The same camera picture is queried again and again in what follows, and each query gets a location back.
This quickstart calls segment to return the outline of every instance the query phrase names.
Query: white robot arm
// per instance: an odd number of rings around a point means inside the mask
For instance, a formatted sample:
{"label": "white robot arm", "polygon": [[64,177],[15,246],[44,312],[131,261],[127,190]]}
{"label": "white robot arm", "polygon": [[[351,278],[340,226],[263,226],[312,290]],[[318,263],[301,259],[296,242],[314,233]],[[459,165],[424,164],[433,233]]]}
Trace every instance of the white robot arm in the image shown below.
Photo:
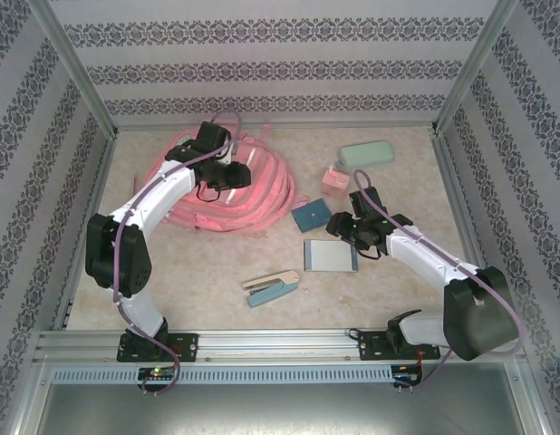
{"label": "white robot arm", "polygon": [[355,217],[336,213],[326,230],[353,245],[357,252],[376,247],[379,256],[372,259],[384,254],[400,260],[443,294],[442,311],[413,310],[388,322],[387,339],[396,353],[406,346],[431,344],[451,348],[469,361],[521,337],[507,281],[499,270],[463,262],[428,240],[403,215],[389,217],[374,187],[350,197]]}
{"label": "white robot arm", "polygon": [[[107,217],[96,214],[89,220],[85,270],[99,286],[113,294],[113,301],[128,321],[128,334],[140,343],[140,353],[148,355],[150,361],[157,359],[162,351],[139,338],[147,335],[165,344],[168,325],[147,286],[151,262],[146,242],[161,219],[199,182],[216,191],[240,189],[250,184],[248,167],[231,161],[234,151],[229,131],[204,122],[194,140],[168,152],[155,177],[129,202]],[[117,246],[119,230],[122,234]],[[118,249],[116,279],[119,283],[115,289],[113,261]]]}

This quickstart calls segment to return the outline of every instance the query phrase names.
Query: beige floor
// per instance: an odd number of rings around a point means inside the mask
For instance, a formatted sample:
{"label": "beige floor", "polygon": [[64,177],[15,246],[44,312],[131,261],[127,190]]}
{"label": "beige floor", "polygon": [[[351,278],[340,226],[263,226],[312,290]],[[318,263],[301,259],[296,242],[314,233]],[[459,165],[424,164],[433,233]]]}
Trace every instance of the beige floor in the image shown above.
{"label": "beige floor", "polygon": [[[101,213],[108,214],[127,202],[133,178],[144,177],[174,134],[120,134]],[[392,164],[368,170],[384,205],[392,213],[413,219],[433,241],[462,256],[425,128],[272,130],[269,145],[288,161],[300,192],[316,199],[323,197],[320,179],[334,162],[337,150],[370,140],[390,140],[396,152]],[[323,198],[332,212],[350,210],[346,198]],[[378,262],[360,258],[358,273],[304,272],[305,239],[333,238],[323,228],[301,234],[290,215],[266,231],[248,235],[196,232],[159,224],[148,242],[154,300],[171,329],[196,330],[383,327],[387,320],[407,310],[441,306],[436,290],[389,257]],[[298,289],[250,309],[240,283],[286,269],[300,274]],[[124,328],[108,294],[84,273],[68,327]]]}

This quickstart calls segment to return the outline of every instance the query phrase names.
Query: blue stapler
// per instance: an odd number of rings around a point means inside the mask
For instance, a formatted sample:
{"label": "blue stapler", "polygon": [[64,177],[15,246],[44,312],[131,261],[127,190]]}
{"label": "blue stapler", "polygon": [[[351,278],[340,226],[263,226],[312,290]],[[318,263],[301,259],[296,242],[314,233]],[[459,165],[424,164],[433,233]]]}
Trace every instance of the blue stapler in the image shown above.
{"label": "blue stapler", "polygon": [[280,274],[253,279],[243,283],[242,287],[250,292],[247,304],[250,305],[250,308],[254,308],[293,292],[298,287],[299,280],[300,277],[295,270],[288,270]]}

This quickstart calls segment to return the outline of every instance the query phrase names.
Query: damask striped wallpaper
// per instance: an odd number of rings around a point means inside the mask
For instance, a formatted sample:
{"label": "damask striped wallpaper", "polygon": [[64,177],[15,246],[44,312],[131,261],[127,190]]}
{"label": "damask striped wallpaper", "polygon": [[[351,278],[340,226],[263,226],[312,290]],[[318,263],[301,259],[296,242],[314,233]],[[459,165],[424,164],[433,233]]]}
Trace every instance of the damask striped wallpaper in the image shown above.
{"label": "damask striped wallpaper", "polygon": [[23,0],[0,1],[0,433],[50,329],[104,137]]}
{"label": "damask striped wallpaper", "polygon": [[53,0],[120,127],[434,121],[496,0]]}
{"label": "damask striped wallpaper", "polygon": [[507,272],[560,433],[560,0],[520,1],[445,131],[486,260]]}

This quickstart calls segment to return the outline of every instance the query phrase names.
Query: small pink object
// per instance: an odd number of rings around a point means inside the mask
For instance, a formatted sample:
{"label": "small pink object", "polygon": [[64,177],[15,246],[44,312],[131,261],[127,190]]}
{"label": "small pink object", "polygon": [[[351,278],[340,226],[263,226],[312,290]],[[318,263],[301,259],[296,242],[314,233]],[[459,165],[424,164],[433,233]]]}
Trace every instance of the small pink object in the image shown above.
{"label": "small pink object", "polygon": [[348,175],[342,174],[342,172],[334,170],[334,166],[330,166],[324,173],[320,190],[326,195],[343,197],[346,195],[350,180],[351,178]]}

